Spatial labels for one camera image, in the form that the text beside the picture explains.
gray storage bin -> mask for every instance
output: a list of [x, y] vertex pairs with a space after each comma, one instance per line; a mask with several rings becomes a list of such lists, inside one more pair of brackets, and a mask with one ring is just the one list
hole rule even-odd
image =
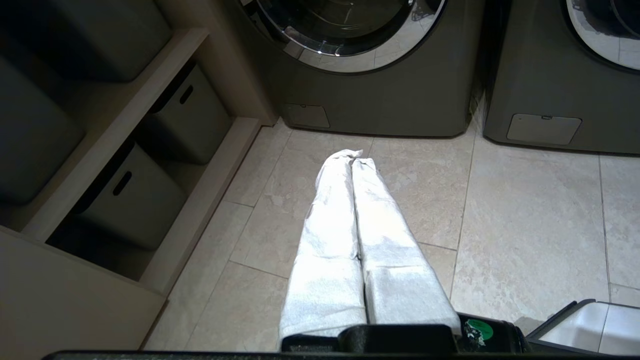
[[83, 220], [148, 250], [160, 246], [186, 196], [133, 141], [126, 141], [73, 209]]
[[133, 80], [171, 37], [153, 0], [11, 0], [2, 26], [66, 78]]
[[84, 136], [82, 129], [0, 57], [0, 201], [29, 202]]
[[231, 127], [231, 118], [200, 67], [190, 61], [143, 119], [144, 148], [173, 160], [206, 164]]

beige floor tile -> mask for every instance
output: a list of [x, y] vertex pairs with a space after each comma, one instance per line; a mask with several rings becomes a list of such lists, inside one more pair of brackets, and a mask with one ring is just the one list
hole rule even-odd
[[224, 199], [255, 206], [290, 134], [291, 129], [282, 119], [273, 127], [262, 127], [229, 185]]
[[474, 130], [453, 139], [376, 138], [370, 157], [415, 239], [458, 248]]
[[278, 350], [278, 325], [286, 291], [286, 279], [227, 263], [186, 350]]
[[326, 158], [343, 149], [366, 152], [372, 138], [294, 131], [253, 210], [231, 260], [289, 277], [305, 215]]
[[457, 311], [546, 320], [608, 300], [598, 157], [478, 136], [451, 300]]
[[601, 156], [609, 280], [640, 288], [640, 159]]
[[611, 284], [611, 302], [613, 304], [640, 307], [640, 290]]
[[420, 250], [427, 258], [429, 265], [438, 276], [440, 285], [449, 298], [451, 298], [451, 283], [453, 282], [453, 270], [456, 266], [456, 252], [437, 246], [418, 244]]
[[196, 245], [145, 350], [183, 350], [252, 208], [222, 201]]

washing machine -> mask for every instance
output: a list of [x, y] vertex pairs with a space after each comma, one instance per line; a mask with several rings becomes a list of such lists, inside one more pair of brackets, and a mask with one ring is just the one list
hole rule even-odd
[[637, 4], [513, 0], [485, 137], [640, 154]]
[[465, 132], [483, 21], [478, 0], [225, 0], [291, 127]]

